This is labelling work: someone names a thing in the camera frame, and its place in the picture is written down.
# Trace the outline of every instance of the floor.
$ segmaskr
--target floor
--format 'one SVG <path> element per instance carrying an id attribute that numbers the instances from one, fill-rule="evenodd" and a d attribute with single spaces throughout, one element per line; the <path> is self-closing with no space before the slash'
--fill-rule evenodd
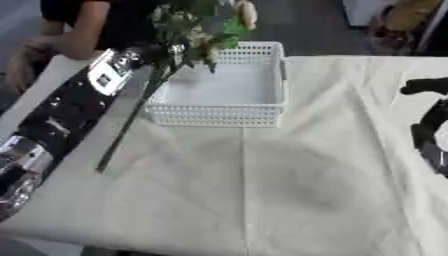
<path id="1" fill-rule="evenodd" d="M 347 25 L 342 0 L 254 0 L 259 12 L 254 40 L 280 41 L 287 55 L 368 55 L 363 31 Z M 11 51 L 26 37 L 39 31 L 39 0 L 1 0 L 0 72 Z M 33 251 L 33 246 L 41 253 Z M 79 247 L 0 239 L 0 255 L 79 255 Z M 90 250 L 86 256 L 107 255 Z"/>

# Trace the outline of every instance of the table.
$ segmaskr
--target table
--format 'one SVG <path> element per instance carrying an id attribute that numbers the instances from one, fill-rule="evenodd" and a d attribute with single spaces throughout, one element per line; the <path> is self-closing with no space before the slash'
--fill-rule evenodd
<path id="1" fill-rule="evenodd" d="M 56 57 L 0 120 L 0 138 L 84 64 Z M 142 72 L 0 232 L 169 255 L 446 256 L 448 183 L 409 138 L 437 97 L 397 90 L 446 76 L 447 64 L 291 57 L 281 128 L 166 128 L 140 118 L 98 174 Z"/>

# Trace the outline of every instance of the basket handle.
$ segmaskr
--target basket handle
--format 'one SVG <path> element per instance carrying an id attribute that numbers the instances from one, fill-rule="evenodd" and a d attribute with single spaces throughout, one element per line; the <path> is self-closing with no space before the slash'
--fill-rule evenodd
<path id="1" fill-rule="evenodd" d="M 282 81 L 288 80 L 288 73 L 286 72 L 286 63 L 284 59 L 280 61 L 280 74 L 282 76 Z"/>
<path id="2" fill-rule="evenodd" d="M 286 62 L 285 59 L 280 60 L 280 75 L 282 78 L 282 91 L 283 91 L 283 104 L 288 105 L 289 104 L 289 88 L 288 88 L 288 73 L 286 72 Z"/>

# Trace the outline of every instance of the white flower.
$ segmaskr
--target white flower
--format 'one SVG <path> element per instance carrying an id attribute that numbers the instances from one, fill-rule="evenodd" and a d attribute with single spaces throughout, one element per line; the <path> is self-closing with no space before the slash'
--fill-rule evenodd
<path id="1" fill-rule="evenodd" d="M 253 30 L 257 27 L 258 13 L 252 2 L 240 0 L 236 3 L 235 9 L 247 29 Z"/>
<path id="2" fill-rule="evenodd" d="M 212 47 L 210 49 L 207 50 L 207 61 L 209 61 L 210 63 L 218 63 L 218 59 L 219 59 L 219 50 L 216 47 Z"/>
<path id="3" fill-rule="evenodd" d="M 235 5 L 235 0 L 219 0 L 219 3 L 221 5 L 229 4 L 231 6 L 234 6 Z"/>
<path id="4" fill-rule="evenodd" d="M 159 6 L 152 13 L 152 22 L 154 24 L 159 23 L 162 20 L 162 15 L 163 15 L 163 11 L 162 11 L 162 8 Z"/>
<path id="5" fill-rule="evenodd" d="M 158 26 L 158 24 L 162 21 L 163 15 L 165 15 L 170 10 L 170 8 L 171 6 L 169 4 L 164 4 L 154 10 L 151 16 L 154 26 Z"/>

